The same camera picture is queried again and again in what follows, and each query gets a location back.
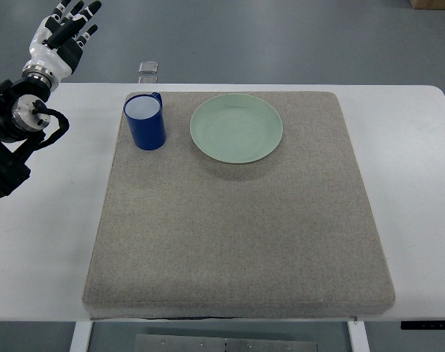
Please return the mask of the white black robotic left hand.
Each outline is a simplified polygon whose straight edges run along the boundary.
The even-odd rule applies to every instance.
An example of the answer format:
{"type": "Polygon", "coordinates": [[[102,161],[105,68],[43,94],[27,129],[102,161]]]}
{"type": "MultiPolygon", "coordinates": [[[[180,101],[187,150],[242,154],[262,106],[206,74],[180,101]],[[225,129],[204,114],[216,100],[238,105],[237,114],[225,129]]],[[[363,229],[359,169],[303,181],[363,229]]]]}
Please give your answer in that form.
{"type": "Polygon", "coordinates": [[[69,3],[60,1],[41,21],[29,46],[31,58],[23,67],[22,76],[43,81],[51,91],[76,71],[84,46],[98,30],[95,24],[84,27],[101,8],[100,1],[87,6],[78,1],[68,10],[69,3]]]}

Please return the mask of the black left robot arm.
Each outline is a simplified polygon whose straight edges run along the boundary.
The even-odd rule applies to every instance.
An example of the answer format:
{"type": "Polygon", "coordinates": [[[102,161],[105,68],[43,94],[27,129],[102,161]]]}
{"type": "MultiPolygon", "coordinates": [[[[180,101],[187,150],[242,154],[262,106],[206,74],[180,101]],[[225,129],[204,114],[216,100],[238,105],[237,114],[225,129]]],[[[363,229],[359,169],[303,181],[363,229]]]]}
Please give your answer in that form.
{"type": "Polygon", "coordinates": [[[61,112],[47,108],[52,85],[38,74],[0,83],[0,198],[30,176],[26,161],[69,129],[61,112]]]}

